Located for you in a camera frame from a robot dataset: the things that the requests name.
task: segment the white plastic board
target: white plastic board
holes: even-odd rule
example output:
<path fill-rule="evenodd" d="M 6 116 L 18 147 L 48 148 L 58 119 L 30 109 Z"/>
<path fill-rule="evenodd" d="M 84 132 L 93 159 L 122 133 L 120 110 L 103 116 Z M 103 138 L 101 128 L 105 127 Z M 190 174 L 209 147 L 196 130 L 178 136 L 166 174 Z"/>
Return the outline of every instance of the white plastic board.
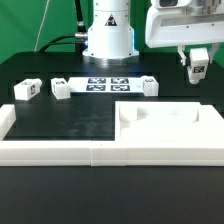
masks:
<path fill-rule="evenodd" d="M 211 105 L 116 102 L 115 137 L 0 141 L 0 166 L 224 166 L 224 120 Z"/>

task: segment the black surface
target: black surface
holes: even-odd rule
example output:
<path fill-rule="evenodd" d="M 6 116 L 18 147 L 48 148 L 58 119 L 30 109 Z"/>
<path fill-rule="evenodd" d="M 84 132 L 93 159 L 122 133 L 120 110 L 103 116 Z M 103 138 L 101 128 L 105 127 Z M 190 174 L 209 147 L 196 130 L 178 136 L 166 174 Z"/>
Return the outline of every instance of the black surface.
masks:
<path fill-rule="evenodd" d="M 113 139 L 116 100 L 199 101 L 223 113 L 223 69 L 211 65 L 192 86 L 176 62 L 173 54 L 149 55 L 138 64 L 102 68 L 74 54 L 17 54 L 0 66 L 0 104 L 15 103 L 17 112 L 7 137 Z M 59 102 L 49 88 L 53 77 L 125 74 L 154 75 L 160 96 L 74 94 Z M 12 87 L 25 78 L 41 78 L 41 94 L 14 101 Z M 0 167 L 0 223 L 222 224 L 223 189 L 223 167 Z"/>
<path fill-rule="evenodd" d="M 102 67 L 83 63 L 73 53 L 19 53 L 0 66 L 0 104 L 13 103 L 17 121 L 6 140 L 114 140 L 115 101 L 199 101 L 224 112 L 224 75 L 217 64 L 208 68 L 205 80 L 191 85 L 186 68 L 176 54 L 142 55 L 139 63 Z M 159 97 L 143 94 L 72 94 L 57 101 L 50 80 L 64 77 L 154 76 Z M 26 78 L 43 81 L 41 93 L 30 101 L 15 101 L 13 86 Z"/>
<path fill-rule="evenodd" d="M 2 224 L 222 224 L 224 169 L 0 168 Z"/>

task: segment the green screen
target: green screen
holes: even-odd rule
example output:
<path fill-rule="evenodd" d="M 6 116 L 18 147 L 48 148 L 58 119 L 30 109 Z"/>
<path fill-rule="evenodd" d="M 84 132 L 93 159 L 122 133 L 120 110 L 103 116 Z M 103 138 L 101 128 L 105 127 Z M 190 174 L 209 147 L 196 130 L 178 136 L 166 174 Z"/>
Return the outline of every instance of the green screen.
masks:
<path fill-rule="evenodd" d="M 0 1 L 0 63 L 15 53 L 34 51 L 47 0 Z M 93 0 L 82 0 L 82 11 L 87 26 L 93 21 Z M 145 45 L 145 21 L 150 0 L 132 0 L 131 26 L 135 29 L 135 48 L 140 52 L 176 52 L 176 48 L 149 49 Z M 50 0 L 38 49 L 49 41 L 76 32 L 74 0 Z M 49 51 L 74 51 L 74 46 L 54 46 Z M 224 66 L 222 49 L 215 60 Z"/>

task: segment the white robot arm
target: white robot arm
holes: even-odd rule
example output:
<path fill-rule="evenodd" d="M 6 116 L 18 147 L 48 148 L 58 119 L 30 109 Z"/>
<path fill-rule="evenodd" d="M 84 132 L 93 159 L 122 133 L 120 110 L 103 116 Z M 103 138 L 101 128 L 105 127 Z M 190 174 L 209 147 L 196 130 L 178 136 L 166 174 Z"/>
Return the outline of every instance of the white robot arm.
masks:
<path fill-rule="evenodd" d="M 206 74 L 219 44 L 224 42 L 224 3 L 222 0 L 152 0 L 147 14 L 146 44 L 153 47 L 177 46 L 183 65 L 186 45 L 212 44 L 192 49 L 188 67 L 190 82 L 196 84 Z"/>
<path fill-rule="evenodd" d="M 131 0 L 93 0 L 94 21 L 88 29 L 83 60 L 97 64 L 126 64 L 138 59 L 134 30 L 129 24 Z"/>

